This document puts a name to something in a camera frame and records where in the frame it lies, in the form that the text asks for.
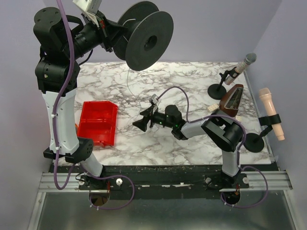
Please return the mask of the black filament spool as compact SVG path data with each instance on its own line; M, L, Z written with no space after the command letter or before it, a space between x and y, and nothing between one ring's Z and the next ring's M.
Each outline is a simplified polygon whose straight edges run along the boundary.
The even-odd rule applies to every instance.
M150 1L140 1L127 9L118 24L125 33L114 45L116 56L134 71L152 66L166 51L174 30L172 16Z

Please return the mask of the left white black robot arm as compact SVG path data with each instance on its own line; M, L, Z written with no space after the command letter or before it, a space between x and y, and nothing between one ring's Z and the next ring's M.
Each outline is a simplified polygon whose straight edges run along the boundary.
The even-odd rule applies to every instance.
M97 46L112 51L127 28L108 20L101 12L96 17L98 24L83 24L58 8L46 7L36 13L33 31L41 45L35 75L46 103L51 134L44 157L54 160L64 157L99 177L103 165L93 154L93 141L78 137L75 130L73 110L80 72L77 59Z

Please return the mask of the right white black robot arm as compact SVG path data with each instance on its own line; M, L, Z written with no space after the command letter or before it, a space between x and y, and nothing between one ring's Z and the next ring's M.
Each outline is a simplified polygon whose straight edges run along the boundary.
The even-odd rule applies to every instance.
M133 126L145 132L154 124L172 129L172 135L178 140L187 140L195 136L207 135L222 151L222 172L235 177L240 171L239 150L246 140L246 130L243 125L216 109L209 116L194 121L186 121L177 106L168 105L164 113L158 112L152 105L140 112L141 120L132 123Z

